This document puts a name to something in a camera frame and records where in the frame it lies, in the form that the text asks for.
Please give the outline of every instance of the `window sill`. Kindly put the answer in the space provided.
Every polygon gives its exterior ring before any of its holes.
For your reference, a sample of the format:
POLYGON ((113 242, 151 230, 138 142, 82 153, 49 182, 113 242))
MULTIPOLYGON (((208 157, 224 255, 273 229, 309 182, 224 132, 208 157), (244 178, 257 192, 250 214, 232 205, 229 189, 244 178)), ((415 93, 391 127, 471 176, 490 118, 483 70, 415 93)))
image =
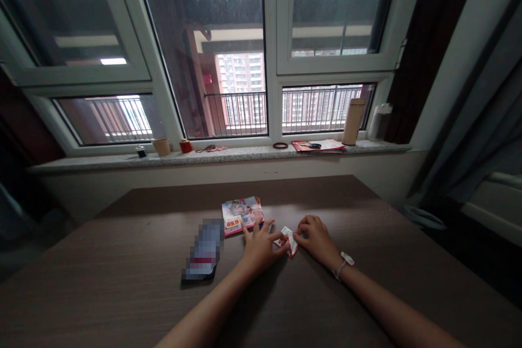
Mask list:
POLYGON ((403 152, 412 147, 409 144, 397 145, 385 141, 358 140, 355 146, 347 146, 344 154, 303 154, 295 152, 290 145, 285 150, 276 150, 271 146, 229 148, 217 152, 172 152, 166 157, 159 158, 156 153, 149 154, 146 158, 138 158, 136 155, 114 155, 82 158, 65 158, 55 160, 28 169, 33 174, 48 174, 62 172, 77 172, 90 170, 133 169, 139 167, 178 166, 204 163, 221 163, 252 160, 290 159, 290 158, 316 158, 324 157, 343 158, 361 153, 386 153, 403 152))

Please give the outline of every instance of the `wooden table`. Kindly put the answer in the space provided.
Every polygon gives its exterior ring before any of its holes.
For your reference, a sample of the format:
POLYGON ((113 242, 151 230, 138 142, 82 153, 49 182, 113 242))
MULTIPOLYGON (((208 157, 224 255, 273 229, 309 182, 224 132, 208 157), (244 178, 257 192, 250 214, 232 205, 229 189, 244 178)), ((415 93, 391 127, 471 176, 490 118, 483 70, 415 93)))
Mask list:
MULTIPOLYGON (((353 176, 132 190, 0 287, 1 344, 154 345, 243 253, 225 239, 214 282, 181 289, 198 225, 252 195, 277 229, 319 215, 361 270, 470 347, 522 346, 522 313, 353 176)), ((247 289, 217 344, 393 346, 303 249, 247 289)))

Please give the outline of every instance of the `smartphone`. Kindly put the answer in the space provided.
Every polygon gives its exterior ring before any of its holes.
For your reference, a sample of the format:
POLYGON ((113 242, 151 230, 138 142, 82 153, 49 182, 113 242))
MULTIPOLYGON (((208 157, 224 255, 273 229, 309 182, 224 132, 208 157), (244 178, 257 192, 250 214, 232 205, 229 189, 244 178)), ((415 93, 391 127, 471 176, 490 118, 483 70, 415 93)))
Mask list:
POLYGON ((194 246, 190 248, 185 269, 182 270, 181 284, 199 284, 212 280, 216 274, 221 244, 223 243, 223 219, 207 222, 200 226, 194 246))

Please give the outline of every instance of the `hand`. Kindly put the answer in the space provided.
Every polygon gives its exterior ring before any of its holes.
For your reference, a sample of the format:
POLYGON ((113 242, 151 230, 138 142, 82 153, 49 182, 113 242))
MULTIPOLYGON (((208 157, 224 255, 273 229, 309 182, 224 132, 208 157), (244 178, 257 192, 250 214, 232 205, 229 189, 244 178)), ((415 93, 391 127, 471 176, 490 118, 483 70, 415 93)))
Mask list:
POLYGON ((270 219, 265 222, 263 228, 259 228, 259 224, 262 221, 262 218, 256 220, 252 235, 250 235, 243 222, 241 222, 241 227, 245 235, 245 253, 238 266, 251 278, 261 274, 261 272, 272 265, 275 260, 284 255, 287 250, 290 250, 288 236, 284 235, 281 231, 272 234, 269 233, 269 228, 274 222, 274 219, 270 219), (274 251, 272 250, 272 244, 277 239, 285 239, 287 243, 274 251))
POLYGON ((339 250, 328 234, 326 225, 318 216, 303 217, 297 225, 297 231, 294 232, 294 239, 328 269, 337 270, 343 262, 339 250), (308 239, 300 236, 303 232, 308 234, 308 239))

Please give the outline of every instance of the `white window frame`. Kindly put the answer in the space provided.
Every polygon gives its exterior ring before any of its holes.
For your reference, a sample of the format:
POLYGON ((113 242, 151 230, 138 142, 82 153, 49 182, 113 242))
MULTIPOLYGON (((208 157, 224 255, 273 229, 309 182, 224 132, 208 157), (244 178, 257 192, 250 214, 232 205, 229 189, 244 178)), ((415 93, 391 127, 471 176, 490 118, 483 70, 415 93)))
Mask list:
POLYGON ((294 0, 277 0, 277 74, 391 71, 417 0, 391 0, 381 41, 375 54, 292 57, 294 0))
POLYGON ((119 42, 127 53, 125 65, 46 66, 34 64, 3 12, 0 12, 0 57, 3 68, 18 86, 76 83, 108 83, 150 80, 145 58, 136 38, 124 0, 107 0, 114 18, 119 42))
MULTIPOLYGON (((109 154, 134 153, 136 144, 105 145, 105 146, 80 146, 70 129, 64 122, 52 99, 57 97, 78 96, 103 96, 153 93, 156 98, 156 106, 166 130, 166 136, 170 140, 174 151, 179 151, 178 141, 183 136, 182 120, 177 115, 176 101, 171 91, 170 78, 176 78, 175 74, 167 74, 165 63, 161 54, 158 37, 149 19, 146 0, 122 0, 126 6, 130 20, 135 31, 135 38, 139 42, 141 52, 147 61, 150 79, 146 81, 133 81, 130 83, 96 83, 96 84, 67 84, 60 86, 23 88, 23 92, 35 107, 43 121, 50 129, 58 143, 69 157, 99 156, 109 154)), ((322 132, 283 135, 282 134, 282 89, 285 86, 306 85, 333 85, 333 84, 359 84, 376 83, 371 113, 373 109, 384 103, 387 99, 389 88, 393 80, 392 71, 384 72, 332 72, 310 74, 277 74, 278 61, 278 30, 277 30, 277 0, 264 0, 265 6, 265 66, 266 66, 266 92, 267 92, 267 117, 268 136, 246 136, 239 138, 215 138, 207 140, 192 140, 194 149, 204 148, 209 144, 226 145, 229 147, 247 146, 271 146, 274 142, 291 142, 292 140, 309 139, 320 140, 334 138, 340 140, 342 132, 322 132)), ((359 132, 359 138, 364 138, 365 131, 359 132)), ((154 148, 150 143, 142 145, 149 152, 154 148)))

